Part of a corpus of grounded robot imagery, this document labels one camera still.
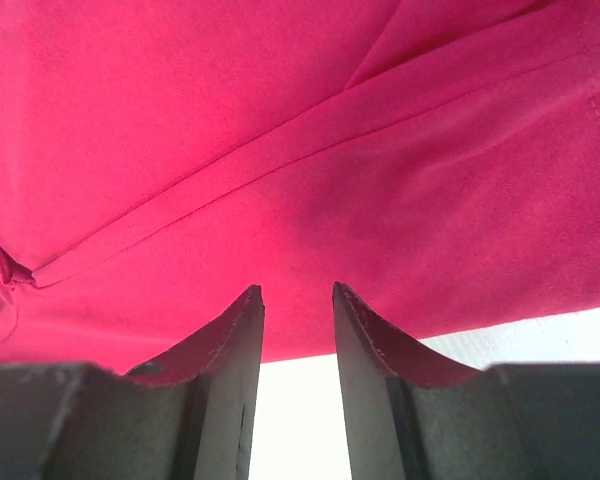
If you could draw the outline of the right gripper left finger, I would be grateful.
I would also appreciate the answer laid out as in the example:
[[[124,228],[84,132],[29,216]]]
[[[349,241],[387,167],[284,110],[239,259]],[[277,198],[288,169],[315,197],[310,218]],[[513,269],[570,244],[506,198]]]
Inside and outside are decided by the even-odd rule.
[[[118,375],[0,365],[0,479],[245,479],[264,331],[261,289]]]

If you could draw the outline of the pink t shirt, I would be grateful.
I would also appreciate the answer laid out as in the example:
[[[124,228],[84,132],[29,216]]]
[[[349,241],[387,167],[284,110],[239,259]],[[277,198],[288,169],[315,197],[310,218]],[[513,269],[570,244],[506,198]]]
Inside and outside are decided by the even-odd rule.
[[[262,286],[425,338],[600,307],[600,1],[0,1],[0,363],[124,371]]]

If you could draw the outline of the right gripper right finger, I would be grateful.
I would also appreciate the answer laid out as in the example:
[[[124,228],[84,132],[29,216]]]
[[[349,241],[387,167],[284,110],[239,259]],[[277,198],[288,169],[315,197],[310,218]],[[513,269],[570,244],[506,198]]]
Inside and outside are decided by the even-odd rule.
[[[427,347],[336,283],[356,479],[600,479],[600,363],[478,370]]]

